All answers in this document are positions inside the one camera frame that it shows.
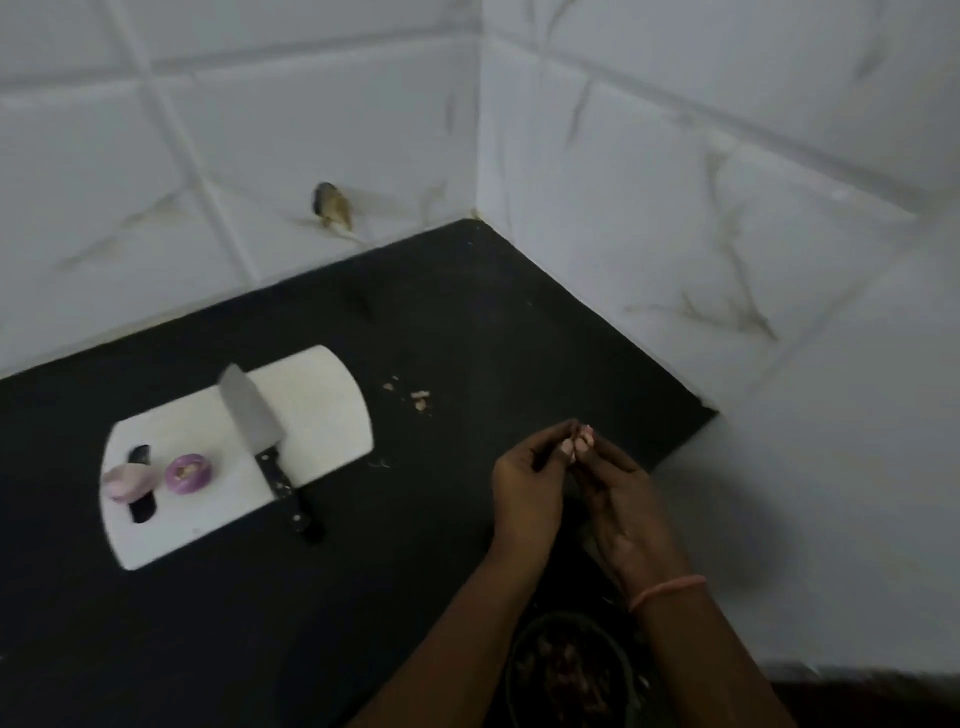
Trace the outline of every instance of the white tile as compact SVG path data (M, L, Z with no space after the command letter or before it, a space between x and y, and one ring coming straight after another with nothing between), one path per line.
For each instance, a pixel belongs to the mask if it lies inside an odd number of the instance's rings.
M400 43L168 80L204 173L264 280L469 214L476 42ZM354 207L356 241L321 229L319 182Z
M960 667L958 234L954 206L655 473L759 660Z
M526 211L536 69L528 54L484 41L480 70L477 208L484 220L516 243Z
M240 287L132 84L0 98L0 372Z
M487 11L492 26L516 31L498 7ZM540 0L537 8L541 47L897 182L960 183L952 0Z
M479 0L126 0L154 59L463 26Z
M484 0L484 28L535 40L543 7L542 0Z
M89 0L0 3L0 81L119 66L101 16Z
M483 69L481 213L724 409L911 239L579 71L499 41Z

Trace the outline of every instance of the knife handle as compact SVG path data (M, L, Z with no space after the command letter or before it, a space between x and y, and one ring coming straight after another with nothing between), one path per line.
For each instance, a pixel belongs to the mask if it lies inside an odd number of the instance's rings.
M276 448L265 449L259 452L255 459L256 464L260 466L260 472L270 484L270 490L274 492L276 499L283 503L290 524L297 533L304 533L313 523L313 518L303 508L297 490L280 467L279 451Z

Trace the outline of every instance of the cutting board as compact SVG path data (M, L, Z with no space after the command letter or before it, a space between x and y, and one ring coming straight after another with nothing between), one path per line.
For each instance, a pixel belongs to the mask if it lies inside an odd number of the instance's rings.
M360 387L326 347L314 347L248 372L287 431L280 466L300 487L373 450L370 415ZM213 480L197 493L178 496L161 484L156 512L134 523L130 508L100 494L110 547L120 565L138 569L274 500L247 452L220 391L211 386L113 426L102 472L127 462L129 452L150 446L162 472L179 455L199 452L213 463ZM295 538L276 509L278 538Z

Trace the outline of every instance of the forearm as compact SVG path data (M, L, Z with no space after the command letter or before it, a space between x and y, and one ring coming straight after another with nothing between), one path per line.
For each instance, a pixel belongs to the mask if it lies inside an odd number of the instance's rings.
M682 554L658 561L664 566L654 570L666 574L662 581L689 573ZM683 726L794 725L705 586L656 595L635 613Z
M542 564L496 548L350 728L479 726Z

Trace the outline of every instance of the left hand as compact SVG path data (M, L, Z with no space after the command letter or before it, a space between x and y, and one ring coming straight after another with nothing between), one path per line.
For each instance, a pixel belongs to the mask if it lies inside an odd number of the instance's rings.
M542 567L564 508L564 475L573 452L575 420L530 435L493 465L491 553ZM538 463L546 462L540 470Z

